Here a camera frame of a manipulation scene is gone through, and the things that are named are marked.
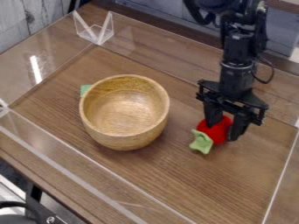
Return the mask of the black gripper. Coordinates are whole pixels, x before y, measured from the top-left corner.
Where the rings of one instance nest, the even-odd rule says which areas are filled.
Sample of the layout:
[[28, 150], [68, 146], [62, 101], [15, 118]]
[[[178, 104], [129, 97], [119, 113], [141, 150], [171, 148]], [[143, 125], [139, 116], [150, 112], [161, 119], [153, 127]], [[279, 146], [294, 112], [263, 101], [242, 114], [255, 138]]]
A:
[[229, 140], [237, 141], [246, 133], [249, 125], [261, 125], [269, 104], [254, 94], [257, 63], [234, 65], [221, 62], [219, 81], [199, 80], [197, 99], [205, 105], [205, 117], [211, 128], [223, 118], [223, 113], [234, 115], [229, 129]]

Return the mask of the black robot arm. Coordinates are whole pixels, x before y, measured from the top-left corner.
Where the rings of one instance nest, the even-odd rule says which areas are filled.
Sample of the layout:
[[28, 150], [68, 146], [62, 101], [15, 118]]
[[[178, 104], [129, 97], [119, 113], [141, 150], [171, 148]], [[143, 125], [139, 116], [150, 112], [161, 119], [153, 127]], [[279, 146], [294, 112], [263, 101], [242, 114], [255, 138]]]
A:
[[219, 28], [223, 58], [219, 80], [198, 82], [198, 100], [203, 102], [209, 127], [221, 124], [226, 114], [234, 115], [226, 138], [235, 141], [250, 124], [261, 125], [269, 104], [254, 94], [258, 62], [267, 49], [266, 0], [183, 0], [191, 17], [201, 25]]

